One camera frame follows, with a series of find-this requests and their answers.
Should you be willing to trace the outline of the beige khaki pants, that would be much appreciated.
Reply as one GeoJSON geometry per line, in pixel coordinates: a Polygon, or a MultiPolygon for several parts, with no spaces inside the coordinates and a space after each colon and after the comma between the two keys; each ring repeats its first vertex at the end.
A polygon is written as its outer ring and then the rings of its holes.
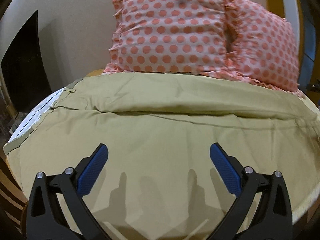
{"type": "Polygon", "coordinates": [[[84,201],[114,239],[204,239],[234,201],[209,157],[280,171],[296,222],[319,196],[319,110],[306,97],[182,74],[117,73],[68,85],[4,152],[28,196],[96,149],[109,158],[84,201]]]}

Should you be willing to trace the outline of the dark doorway opening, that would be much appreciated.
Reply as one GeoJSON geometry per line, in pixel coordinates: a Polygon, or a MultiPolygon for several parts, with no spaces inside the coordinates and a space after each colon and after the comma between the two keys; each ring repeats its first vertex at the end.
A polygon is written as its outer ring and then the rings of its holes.
{"type": "Polygon", "coordinates": [[[11,42],[1,69],[9,98],[18,112],[31,111],[52,93],[42,62],[37,11],[11,42]]]}

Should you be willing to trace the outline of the right polka dot pillow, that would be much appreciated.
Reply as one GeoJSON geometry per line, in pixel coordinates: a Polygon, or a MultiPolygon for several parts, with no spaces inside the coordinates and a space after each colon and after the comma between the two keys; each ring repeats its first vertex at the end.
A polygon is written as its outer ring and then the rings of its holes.
{"type": "Polygon", "coordinates": [[[304,97],[298,88],[298,50],[292,25],[250,0],[230,0],[225,16],[232,38],[230,51],[223,67],[204,75],[304,97]]]}

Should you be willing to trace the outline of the polka dot pillow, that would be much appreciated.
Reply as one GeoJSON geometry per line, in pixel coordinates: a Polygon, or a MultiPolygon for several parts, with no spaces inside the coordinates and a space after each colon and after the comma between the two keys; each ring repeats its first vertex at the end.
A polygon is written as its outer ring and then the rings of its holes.
{"type": "Polygon", "coordinates": [[[225,16],[232,38],[230,51],[223,67],[204,75],[304,97],[298,88],[298,50],[292,25],[250,0],[230,0],[225,16]]]}
{"type": "Polygon", "coordinates": [[[116,31],[108,74],[228,72],[228,0],[113,0],[116,31]]]}

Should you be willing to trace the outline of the left polka dot pillow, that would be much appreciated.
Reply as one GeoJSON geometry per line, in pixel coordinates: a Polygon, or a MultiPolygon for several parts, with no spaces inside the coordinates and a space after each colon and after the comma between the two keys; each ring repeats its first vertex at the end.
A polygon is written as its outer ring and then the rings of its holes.
{"type": "Polygon", "coordinates": [[[228,72],[228,0],[113,0],[116,31],[108,74],[228,72]]]}

